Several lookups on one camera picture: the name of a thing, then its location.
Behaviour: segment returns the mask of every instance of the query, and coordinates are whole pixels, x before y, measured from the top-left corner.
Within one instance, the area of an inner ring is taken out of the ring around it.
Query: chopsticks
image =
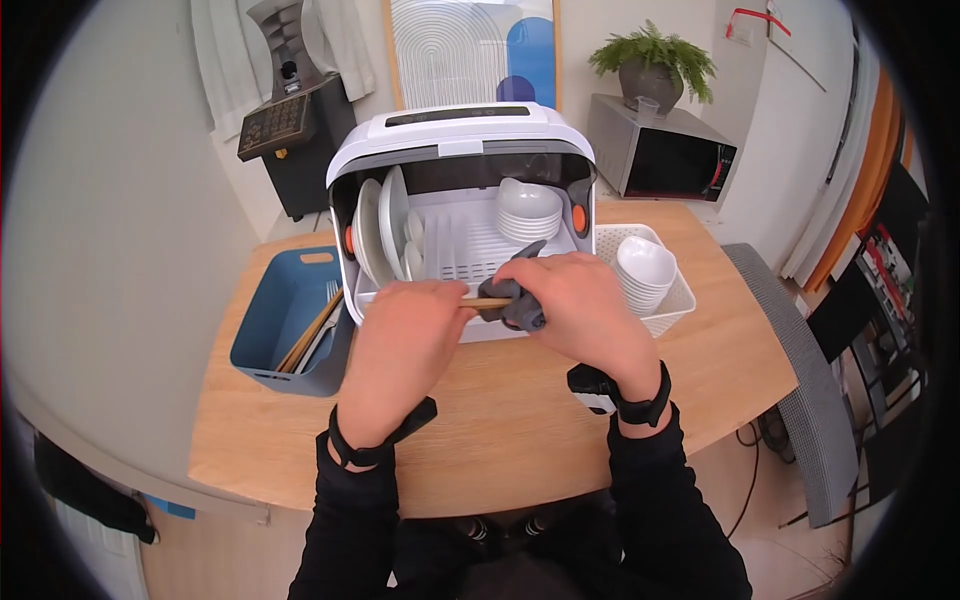
[[[503,308],[512,301],[514,301],[512,298],[461,298],[460,306],[484,310],[486,308]]]
[[[287,355],[283,357],[283,360],[280,361],[280,364],[276,367],[275,371],[294,371],[298,362],[303,357],[303,353],[306,352],[307,348],[310,346],[310,342],[313,341],[314,336],[317,335],[317,331],[319,331],[324,325],[324,322],[329,318],[330,313],[333,312],[333,309],[337,307],[337,303],[339,303],[343,297],[344,288],[340,288],[337,290],[337,293],[333,296],[330,302],[326,304],[324,310],[320,311],[320,314],[317,315],[317,318],[313,320],[313,323],[306,328],[306,331],[303,332],[293,347],[290,348],[290,351],[288,351]]]
[[[317,315],[317,318],[313,320],[313,323],[306,328],[306,331],[303,332],[293,347],[290,348],[286,356],[283,357],[283,360],[280,361],[280,364],[277,365],[275,371],[293,372],[293,369],[297,367],[297,364],[303,357],[303,353],[306,352],[307,348],[310,346],[310,342],[313,341],[313,338],[317,335],[317,332],[324,325],[326,320],[329,318],[330,313],[333,312],[333,309],[336,308],[337,303],[340,302],[343,297],[344,289],[340,288],[337,290],[337,293],[330,300],[330,302],[326,304],[324,310]],[[462,298],[460,299],[460,305],[465,308],[484,310],[487,308],[503,308],[512,301],[514,301],[512,298]]]

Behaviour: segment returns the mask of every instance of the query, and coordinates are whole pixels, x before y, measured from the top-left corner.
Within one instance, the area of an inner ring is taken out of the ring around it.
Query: fern
[[[626,36],[612,34],[607,45],[590,55],[588,61],[597,75],[616,72],[624,60],[640,57],[646,67],[652,63],[666,65],[678,91],[684,90],[686,82],[691,102],[696,97],[700,103],[713,104],[713,91],[707,85],[707,77],[716,77],[716,65],[707,51],[677,34],[664,37],[650,19],[646,25]]]

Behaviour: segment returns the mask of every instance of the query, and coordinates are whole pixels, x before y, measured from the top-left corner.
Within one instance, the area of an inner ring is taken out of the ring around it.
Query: person's left hand
[[[395,281],[367,306],[337,402],[353,448],[383,444],[444,373],[472,308],[463,281]]]

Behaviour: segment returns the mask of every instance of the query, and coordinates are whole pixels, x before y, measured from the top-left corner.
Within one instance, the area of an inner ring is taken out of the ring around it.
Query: framed picture
[[[523,101],[560,109],[560,0],[382,0],[398,109]]]

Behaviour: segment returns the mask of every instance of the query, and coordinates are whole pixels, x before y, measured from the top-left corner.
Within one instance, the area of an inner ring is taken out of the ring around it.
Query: gray chair
[[[723,247],[766,314],[797,375],[797,389],[778,402],[804,480],[810,527],[846,508],[858,471],[847,407],[824,354],[777,277],[749,244]]]

